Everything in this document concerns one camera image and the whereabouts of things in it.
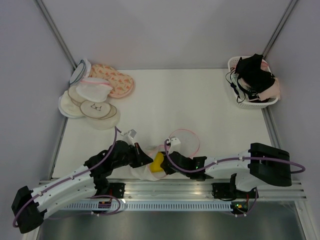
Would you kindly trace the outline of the yellow bra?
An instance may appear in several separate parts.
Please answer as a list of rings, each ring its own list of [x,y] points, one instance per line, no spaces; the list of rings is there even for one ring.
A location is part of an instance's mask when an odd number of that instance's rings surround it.
[[[149,165],[149,170],[152,172],[152,173],[160,173],[160,172],[163,172],[163,168],[161,167],[161,164],[163,163],[164,161],[164,155],[162,152],[158,152],[156,155],[155,155],[155,158],[153,160],[153,162]]]

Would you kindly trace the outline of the white mesh laundry bag pink zipper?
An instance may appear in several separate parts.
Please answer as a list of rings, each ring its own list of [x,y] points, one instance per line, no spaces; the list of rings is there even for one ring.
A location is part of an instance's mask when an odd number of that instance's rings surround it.
[[[194,158],[200,149],[200,139],[198,135],[188,129],[177,129],[169,135],[170,139],[178,139],[177,149],[187,158]],[[147,155],[153,159],[152,163],[138,168],[131,168],[130,173],[139,180],[158,181],[164,179],[169,174],[161,168],[166,156],[163,144],[150,146],[147,148]]]

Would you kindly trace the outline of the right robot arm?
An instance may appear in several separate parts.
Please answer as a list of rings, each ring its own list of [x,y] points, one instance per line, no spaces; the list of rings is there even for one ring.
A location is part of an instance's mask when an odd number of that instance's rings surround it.
[[[185,157],[177,151],[163,153],[160,167],[167,175],[180,173],[195,181],[227,179],[225,199],[241,197],[259,186],[290,187],[291,167],[288,163],[270,161],[268,158],[289,161],[290,154],[262,143],[252,143],[248,150],[229,157]]]

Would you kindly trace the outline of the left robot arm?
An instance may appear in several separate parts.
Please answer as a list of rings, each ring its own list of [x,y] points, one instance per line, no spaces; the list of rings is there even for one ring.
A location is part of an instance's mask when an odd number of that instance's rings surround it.
[[[90,157],[72,173],[42,187],[20,188],[11,205],[13,227],[22,234],[39,227],[45,219],[60,209],[85,198],[107,198],[113,170],[130,166],[139,168],[151,164],[153,159],[143,152],[138,143],[117,140],[109,149]]]

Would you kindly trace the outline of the beige bag with glasses print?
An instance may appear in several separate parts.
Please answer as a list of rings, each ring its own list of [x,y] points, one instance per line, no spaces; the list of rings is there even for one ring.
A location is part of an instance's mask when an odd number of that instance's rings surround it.
[[[79,107],[81,113],[90,119],[103,120],[115,116],[117,108],[107,102],[92,102],[86,100]]]

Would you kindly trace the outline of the orange patterned laundry bag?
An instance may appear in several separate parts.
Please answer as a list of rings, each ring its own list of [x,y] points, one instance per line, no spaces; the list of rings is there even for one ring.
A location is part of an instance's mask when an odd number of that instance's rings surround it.
[[[121,73],[108,65],[93,64],[89,77],[107,80],[113,88],[109,93],[111,98],[124,98],[135,89],[135,81],[130,75]]]

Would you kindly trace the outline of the white mesh bag pink trim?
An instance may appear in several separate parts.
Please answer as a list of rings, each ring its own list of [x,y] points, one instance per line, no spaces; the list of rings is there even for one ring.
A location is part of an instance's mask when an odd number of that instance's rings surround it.
[[[108,80],[97,77],[83,78],[75,88],[77,94],[82,98],[95,102],[104,102],[113,90]]]

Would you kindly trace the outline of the white round laundry bag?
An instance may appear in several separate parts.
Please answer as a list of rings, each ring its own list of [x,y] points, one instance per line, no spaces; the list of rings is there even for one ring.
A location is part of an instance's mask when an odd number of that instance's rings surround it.
[[[80,108],[72,102],[67,90],[58,99],[58,109],[67,118],[77,119],[84,117]]]

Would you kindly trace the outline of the beige round bag behind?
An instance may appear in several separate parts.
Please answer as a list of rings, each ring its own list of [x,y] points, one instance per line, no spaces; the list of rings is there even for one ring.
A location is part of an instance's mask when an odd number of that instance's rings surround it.
[[[71,99],[71,102],[79,107],[87,99],[85,99],[84,97],[80,96],[77,93],[76,88],[77,88],[76,86],[71,86],[67,90],[67,94],[68,94],[69,98]]]

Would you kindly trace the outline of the white bag blue zipper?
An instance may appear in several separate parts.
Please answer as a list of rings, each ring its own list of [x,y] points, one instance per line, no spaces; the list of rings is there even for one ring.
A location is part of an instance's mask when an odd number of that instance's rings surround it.
[[[85,58],[82,59],[74,72],[72,73],[69,79],[69,85],[73,86],[76,85],[80,80],[83,78],[87,78],[90,75],[92,65],[91,63]]]

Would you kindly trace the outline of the pink bra in basket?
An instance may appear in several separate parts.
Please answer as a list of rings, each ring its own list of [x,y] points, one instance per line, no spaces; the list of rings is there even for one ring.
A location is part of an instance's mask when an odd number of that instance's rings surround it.
[[[281,97],[278,78],[269,71],[269,65],[264,60],[262,60],[255,78],[255,87],[260,102]]]

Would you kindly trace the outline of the white perforated plastic basket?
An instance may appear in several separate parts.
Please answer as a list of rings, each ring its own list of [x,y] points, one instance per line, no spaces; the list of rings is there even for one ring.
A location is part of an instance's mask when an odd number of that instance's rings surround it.
[[[262,54],[232,57],[227,67],[225,80],[231,87],[231,98],[237,107],[263,109],[281,99],[279,80]]]

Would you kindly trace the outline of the aluminium mounting rail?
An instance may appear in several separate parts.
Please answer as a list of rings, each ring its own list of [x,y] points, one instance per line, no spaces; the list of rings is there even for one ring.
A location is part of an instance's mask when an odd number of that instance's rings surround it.
[[[124,183],[124,198],[133,201],[208,201],[213,198],[213,179],[193,181],[190,179],[109,179],[111,183]],[[258,189],[259,201],[305,201],[303,186],[293,181],[290,187],[263,185]]]

